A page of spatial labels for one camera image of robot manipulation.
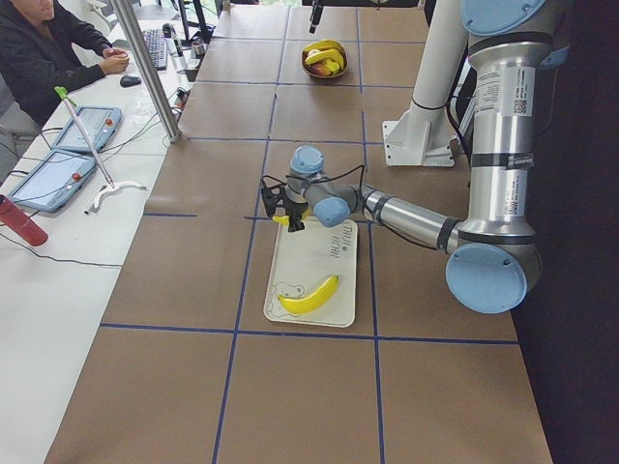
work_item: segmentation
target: red water bottle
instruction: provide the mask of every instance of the red water bottle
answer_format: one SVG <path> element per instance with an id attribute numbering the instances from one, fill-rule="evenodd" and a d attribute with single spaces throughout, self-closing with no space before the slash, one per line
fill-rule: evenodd
<path id="1" fill-rule="evenodd" d="M 4 195 L 0 195 L 0 221 L 33 247 L 47 241 L 45 231 Z"/>

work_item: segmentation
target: chair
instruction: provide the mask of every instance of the chair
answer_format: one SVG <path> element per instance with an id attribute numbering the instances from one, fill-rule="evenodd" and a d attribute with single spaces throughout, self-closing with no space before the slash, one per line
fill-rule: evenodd
<path id="1" fill-rule="evenodd" d="M 0 118 L 0 134 L 7 138 L 9 149 L 17 156 L 26 151 L 40 131 L 41 126 L 22 111 L 15 101 Z"/>

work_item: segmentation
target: black band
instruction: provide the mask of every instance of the black band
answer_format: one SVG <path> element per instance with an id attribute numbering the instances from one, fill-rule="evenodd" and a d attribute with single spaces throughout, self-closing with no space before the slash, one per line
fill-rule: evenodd
<path id="1" fill-rule="evenodd" d="M 500 166 L 507 169 L 529 169 L 533 167 L 531 153 L 474 153 L 471 167 Z"/>
<path id="2" fill-rule="evenodd" d="M 535 243 L 534 235 L 485 235 L 458 230 L 457 237 L 466 242 L 490 245 L 533 245 Z"/>
<path id="3" fill-rule="evenodd" d="M 443 109 L 445 106 L 447 106 L 447 103 L 445 103 L 445 104 L 441 104 L 440 106 L 437 106 L 437 107 L 435 107 L 435 108 L 430 108 L 429 106 L 423 106 L 422 104 L 418 104 L 418 103 L 415 101 L 415 99 L 414 99 L 414 98 L 413 98 L 413 99 L 411 99 L 411 100 L 413 101 L 413 103 L 415 103 L 415 105 L 416 105 L 416 106 L 419 106 L 420 108 L 422 108 L 422 109 L 426 109 L 426 110 L 428 110 L 428 111 L 434 111 L 434 110 L 436 110 L 436 109 Z"/>
<path id="4" fill-rule="evenodd" d="M 387 203 L 393 197 L 394 197 L 393 195 L 383 195 L 380 198 L 378 198 L 378 201 L 376 202 L 376 205 L 374 206 L 374 211 L 371 212 L 371 216 L 374 218 L 374 222 L 376 222 L 377 224 L 383 225 L 383 222 L 380 219 L 380 213 L 383 211 L 383 206 L 385 206 L 385 203 Z"/>
<path id="5" fill-rule="evenodd" d="M 443 226 L 441 227 L 441 231 L 438 233 L 438 237 L 436 238 L 436 249 L 439 251 L 444 251 L 447 253 L 447 243 L 449 242 L 449 238 L 452 236 L 452 230 L 456 227 L 456 224 L 460 222 L 460 219 L 456 217 L 447 217 L 445 222 L 443 222 Z"/>
<path id="6" fill-rule="evenodd" d="M 537 42 L 542 44 L 552 44 L 552 37 L 545 32 L 514 32 L 513 34 L 502 34 L 479 41 L 468 47 L 468 56 L 482 51 L 485 48 L 504 44 L 517 44 L 521 42 Z"/>

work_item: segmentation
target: tablet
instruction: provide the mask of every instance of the tablet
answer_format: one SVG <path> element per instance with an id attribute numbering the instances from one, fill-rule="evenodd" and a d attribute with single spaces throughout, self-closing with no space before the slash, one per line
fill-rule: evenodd
<path id="1" fill-rule="evenodd" d="M 53 213 L 69 201 L 96 166 L 93 157 L 54 149 L 9 197 L 17 206 Z"/>
<path id="2" fill-rule="evenodd" d="M 78 106 L 75 113 L 90 134 L 97 151 L 107 144 L 123 117 L 121 109 L 113 106 Z M 52 148 L 76 153 L 90 153 L 90 148 L 73 118 L 58 134 Z"/>

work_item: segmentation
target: metal pole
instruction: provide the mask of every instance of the metal pole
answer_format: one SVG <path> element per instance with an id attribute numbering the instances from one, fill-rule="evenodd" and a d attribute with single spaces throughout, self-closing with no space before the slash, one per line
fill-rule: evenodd
<path id="1" fill-rule="evenodd" d="M 181 135 L 181 131 L 176 123 L 176 118 L 172 113 L 167 96 L 163 90 L 162 83 L 159 80 L 159 75 L 155 69 L 148 50 L 146 49 L 146 43 L 142 37 L 142 31 L 135 17 L 133 6 L 131 2 L 123 0 L 110 0 L 110 3 L 118 17 L 125 36 L 129 41 L 129 44 L 133 49 L 133 57 L 137 64 L 137 68 L 140 70 L 142 80 L 146 84 L 148 93 L 153 99 L 155 109 L 159 113 L 159 117 L 162 120 L 165 133 L 170 139 L 170 142 L 175 142 Z"/>
<path id="2" fill-rule="evenodd" d="M 183 23 L 183 33 L 185 34 L 185 40 L 183 45 L 192 45 L 192 38 L 190 36 L 190 26 L 187 23 L 187 10 L 185 9 L 185 0 L 172 0 L 174 6 L 178 6 L 178 13 L 181 15 L 181 22 Z"/>
<path id="3" fill-rule="evenodd" d="M 200 0 L 193 0 L 193 8 L 195 9 L 197 22 L 200 25 L 200 35 L 202 36 L 202 40 L 204 42 L 207 42 L 208 38 L 206 37 L 206 19 L 204 19 L 204 12 L 202 11 L 202 3 L 200 2 Z"/>
<path id="4" fill-rule="evenodd" d="M 81 119 L 79 118 L 79 116 L 77 116 L 77 113 L 75 113 L 74 106 L 71 104 L 69 99 L 62 99 L 62 101 L 65 103 L 65 106 L 71 113 L 71 117 L 73 118 L 74 123 L 77 125 L 77 128 L 81 132 L 81 136 L 84 137 L 84 140 L 86 141 L 86 145 L 88 145 L 88 148 L 90 149 L 90 153 L 92 153 L 93 157 L 95 157 L 95 161 L 97 162 L 99 169 L 103 173 L 103 176 L 105 177 L 105 181 L 108 184 L 110 184 L 112 187 L 114 187 L 114 180 L 112 179 L 112 176 L 109 174 L 109 171 L 107 171 L 107 168 L 105 167 L 105 164 L 103 163 L 103 160 L 101 159 L 101 155 L 99 155 L 99 152 L 95 148 L 95 144 L 90 138 L 90 133 L 88 133 L 88 130 L 84 127 L 84 124 L 81 122 Z"/>

